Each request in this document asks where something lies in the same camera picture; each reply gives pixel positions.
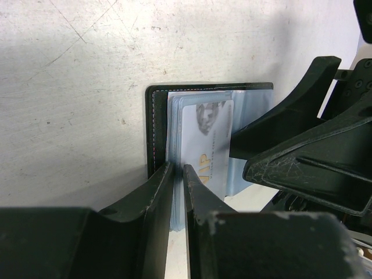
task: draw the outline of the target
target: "card holder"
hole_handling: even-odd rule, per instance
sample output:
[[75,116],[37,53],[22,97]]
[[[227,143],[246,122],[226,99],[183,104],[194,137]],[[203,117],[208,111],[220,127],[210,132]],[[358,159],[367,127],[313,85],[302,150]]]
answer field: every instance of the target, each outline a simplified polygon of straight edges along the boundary
[[164,164],[166,158],[168,92],[267,89],[273,89],[273,83],[180,84],[149,86],[145,93],[148,177],[150,178],[154,172]]

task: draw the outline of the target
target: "scratched surface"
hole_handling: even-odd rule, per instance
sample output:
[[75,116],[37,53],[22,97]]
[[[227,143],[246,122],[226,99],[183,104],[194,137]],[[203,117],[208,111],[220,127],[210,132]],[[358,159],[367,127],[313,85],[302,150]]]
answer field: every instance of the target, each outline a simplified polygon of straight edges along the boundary
[[0,205],[94,209],[145,180],[148,85],[272,81],[278,102],[359,38],[326,0],[2,0],[0,33]]

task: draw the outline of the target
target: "stack of cards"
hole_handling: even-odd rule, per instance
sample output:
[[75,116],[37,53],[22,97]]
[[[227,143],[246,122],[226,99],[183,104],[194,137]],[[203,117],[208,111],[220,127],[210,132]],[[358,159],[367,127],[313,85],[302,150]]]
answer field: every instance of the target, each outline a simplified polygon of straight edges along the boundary
[[[243,128],[271,108],[272,90],[258,91],[169,93],[166,160],[176,166],[172,230],[185,227],[183,165],[192,165],[204,185],[220,199],[250,185],[242,179],[245,161],[229,159],[230,139],[232,131]],[[250,95],[256,96],[258,108],[264,109],[254,109],[252,113],[257,102],[251,100],[247,104]]]

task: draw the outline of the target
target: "white card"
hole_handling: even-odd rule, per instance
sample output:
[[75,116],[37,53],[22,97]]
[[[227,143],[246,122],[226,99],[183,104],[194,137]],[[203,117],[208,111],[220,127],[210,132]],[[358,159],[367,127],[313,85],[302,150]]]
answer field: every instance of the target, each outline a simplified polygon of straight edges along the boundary
[[182,113],[181,167],[190,164],[215,195],[226,195],[234,101],[185,106]]

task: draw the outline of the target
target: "black plastic bracket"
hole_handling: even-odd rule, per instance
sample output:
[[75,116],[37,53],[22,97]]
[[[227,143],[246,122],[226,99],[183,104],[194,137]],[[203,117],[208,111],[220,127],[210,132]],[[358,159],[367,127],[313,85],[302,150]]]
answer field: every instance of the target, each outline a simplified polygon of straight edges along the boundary
[[354,8],[363,39],[372,44],[372,1],[354,0]]
[[238,213],[190,165],[184,192],[189,278],[365,278],[349,235],[330,214]]
[[324,119],[314,119],[332,79],[342,75],[339,61],[315,58],[293,92],[233,136],[231,146],[246,146],[244,179],[361,216],[372,203],[372,60],[338,82]]
[[89,208],[0,210],[1,278],[163,279],[174,171],[99,213]]

